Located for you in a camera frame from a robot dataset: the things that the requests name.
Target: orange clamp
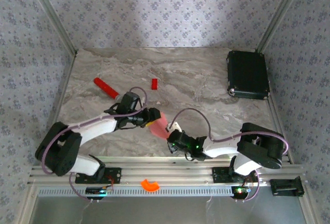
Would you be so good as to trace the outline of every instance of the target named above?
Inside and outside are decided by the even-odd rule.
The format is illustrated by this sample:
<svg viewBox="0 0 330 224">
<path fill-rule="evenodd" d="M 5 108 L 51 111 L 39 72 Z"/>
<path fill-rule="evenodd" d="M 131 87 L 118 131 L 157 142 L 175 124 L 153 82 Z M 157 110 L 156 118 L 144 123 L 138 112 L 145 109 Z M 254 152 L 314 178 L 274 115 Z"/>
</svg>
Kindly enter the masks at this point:
<svg viewBox="0 0 330 224">
<path fill-rule="evenodd" d="M 149 183 L 147 179 L 141 182 L 142 188 L 144 188 L 147 192 L 156 192 L 160 189 L 157 182 Z"/>
</svg>

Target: red block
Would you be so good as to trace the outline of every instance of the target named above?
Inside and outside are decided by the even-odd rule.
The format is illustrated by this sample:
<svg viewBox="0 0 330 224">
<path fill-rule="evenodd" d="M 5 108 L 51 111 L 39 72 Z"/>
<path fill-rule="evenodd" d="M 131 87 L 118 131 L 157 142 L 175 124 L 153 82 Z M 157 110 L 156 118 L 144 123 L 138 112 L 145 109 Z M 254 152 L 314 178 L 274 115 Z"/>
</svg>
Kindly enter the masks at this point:
<svg viewBox="0 0 330 224">
<path fill-rule="evenodd" d="M 151 81 L 151 89 L 152 90 L 157 90 L 158 89 L 158 83 L 157 83 L 157 79 L 153 78 Z"/>
</svg>

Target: black bracket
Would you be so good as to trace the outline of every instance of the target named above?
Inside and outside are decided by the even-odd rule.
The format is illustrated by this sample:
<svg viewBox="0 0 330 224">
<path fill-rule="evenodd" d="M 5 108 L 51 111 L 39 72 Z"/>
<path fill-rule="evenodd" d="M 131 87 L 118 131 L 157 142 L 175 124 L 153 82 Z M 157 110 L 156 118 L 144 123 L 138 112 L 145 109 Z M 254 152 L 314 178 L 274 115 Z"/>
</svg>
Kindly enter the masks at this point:
<svg viewBox="0 0 330 224">
<path fill-rule="evenodd" d="M 122 169 L 120 167 L 106 167 L 104 174 L 100 180 L 93 176 L 88 176 L 86 174 L 76 175 L 76 184 L 111 184 L 112 180 L 114 184 L 120 183 L 120 178 L 122 175 Z"/>
<path fill-rule="evenodd" d="M 229 173 L 229 167 L 212 167 L 213 183 L 240 183 L 242 184 L 246 179 L 247 183 L 258 182 L 258 178 L 252 171 L 247 176 L 242 176 L 237 173 Z"/>
<path fill-rule="evenodd" d="M 300 177 L 295 179 L 271 179 L 273 196 L 301 197 L 305 194 Z"/>
</svg>

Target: floral wallpaper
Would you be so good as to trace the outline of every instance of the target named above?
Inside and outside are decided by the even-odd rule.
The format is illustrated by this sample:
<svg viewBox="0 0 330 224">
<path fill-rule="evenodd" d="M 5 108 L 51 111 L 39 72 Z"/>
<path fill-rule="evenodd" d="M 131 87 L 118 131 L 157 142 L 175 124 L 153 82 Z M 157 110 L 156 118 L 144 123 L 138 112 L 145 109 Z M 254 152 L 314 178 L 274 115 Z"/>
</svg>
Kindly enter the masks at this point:
<svg viewBox="0 0 330 224">
<path fill-rule="evenodd" d="M 12 223 L 72 59 L 38 0 L 0 10 L 0 223 Z"/>
<path fill-rule="evenodd" d="M 271 84 L 298 163 L 330 223 L 330 0 L 294 0 L 266 48 Z"/>
<path fill-rule="evenodd" d="M 256 48 L 280 0 L 50 0 L 76 48 Z"/>
</svg>

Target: marble table surface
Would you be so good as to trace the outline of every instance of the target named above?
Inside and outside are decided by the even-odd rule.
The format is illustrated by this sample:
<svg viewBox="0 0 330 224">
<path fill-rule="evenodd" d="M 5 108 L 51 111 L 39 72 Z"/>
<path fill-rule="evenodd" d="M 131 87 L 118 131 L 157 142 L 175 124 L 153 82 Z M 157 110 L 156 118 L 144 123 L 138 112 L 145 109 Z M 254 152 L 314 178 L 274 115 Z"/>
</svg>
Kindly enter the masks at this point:
<svg viewBox="0 0 330 224">
<path fill-rule="evenodd" d="M 213 137 L 231 135 L 245 122 L 273 128 L 267 102 L 234 98 L 227 92 L 228 48 L 108 48 L 80 49 L 75 59 L 58 120 L 69 124 L 101 114 L 114 100 L 93 82 L 100 77 L 119 93 L 139 86 L 148 93 L 149 107 L 168 121 L 183 108 L 194 107 L 210 120 Z M 151 79 L 158 90 L 151 90 Z M 189 136 L 207 135 L 207 124 L 193 111 L 177 120 Z M 80 153 L 94 156 L 164 157 L 167 143 L 148 128 L 122 130 L 84 144 Z"/>
</svg>

